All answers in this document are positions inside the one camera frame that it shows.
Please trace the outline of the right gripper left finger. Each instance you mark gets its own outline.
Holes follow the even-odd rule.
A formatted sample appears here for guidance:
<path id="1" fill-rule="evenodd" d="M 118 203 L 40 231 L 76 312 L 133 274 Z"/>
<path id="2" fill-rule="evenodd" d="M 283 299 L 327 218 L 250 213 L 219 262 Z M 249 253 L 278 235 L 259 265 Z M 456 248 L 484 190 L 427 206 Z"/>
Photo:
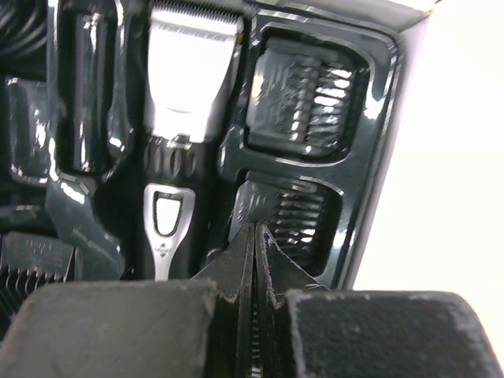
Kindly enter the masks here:
<path id="1" fill-rule="evenodd" d="M 2 343 L 2 376 L 248 377 L 254 233 L 189 280 L 38 289 Z"/>

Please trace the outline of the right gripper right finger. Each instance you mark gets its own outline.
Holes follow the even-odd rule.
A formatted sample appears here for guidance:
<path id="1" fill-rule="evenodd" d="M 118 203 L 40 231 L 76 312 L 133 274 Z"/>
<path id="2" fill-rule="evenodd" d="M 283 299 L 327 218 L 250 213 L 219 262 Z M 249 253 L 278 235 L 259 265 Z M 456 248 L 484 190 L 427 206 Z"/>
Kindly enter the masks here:
<path id="1" fill-rule="evenodd" d="M 255 227 L 266 377 L 500 377 L 474 309 L 453 292 L 340 291 L 318 283 Z"/>

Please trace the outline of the white cardboard box lid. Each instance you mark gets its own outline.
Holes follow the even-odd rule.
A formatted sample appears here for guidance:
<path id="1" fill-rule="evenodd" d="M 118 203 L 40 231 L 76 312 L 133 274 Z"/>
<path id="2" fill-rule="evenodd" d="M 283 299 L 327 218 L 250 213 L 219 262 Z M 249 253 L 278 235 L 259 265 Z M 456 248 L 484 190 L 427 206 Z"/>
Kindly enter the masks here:
<path id="1" fill-rule="evenodd" d="M 356 290 L 453 291 L 503 354 L 503 4 L 415 1 L 409 68 Z"/>

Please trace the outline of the black silver hair clipper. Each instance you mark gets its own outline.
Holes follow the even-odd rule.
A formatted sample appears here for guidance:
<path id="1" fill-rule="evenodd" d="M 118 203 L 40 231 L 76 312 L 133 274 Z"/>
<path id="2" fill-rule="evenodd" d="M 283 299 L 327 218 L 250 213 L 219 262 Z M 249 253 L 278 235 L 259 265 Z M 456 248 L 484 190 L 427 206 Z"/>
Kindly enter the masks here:
<path id="1" fill-rule="evenodd" d="M 185 279 L 198 269 L 244 30 L 231 1 L 150 4 L 141 279 Z"/>

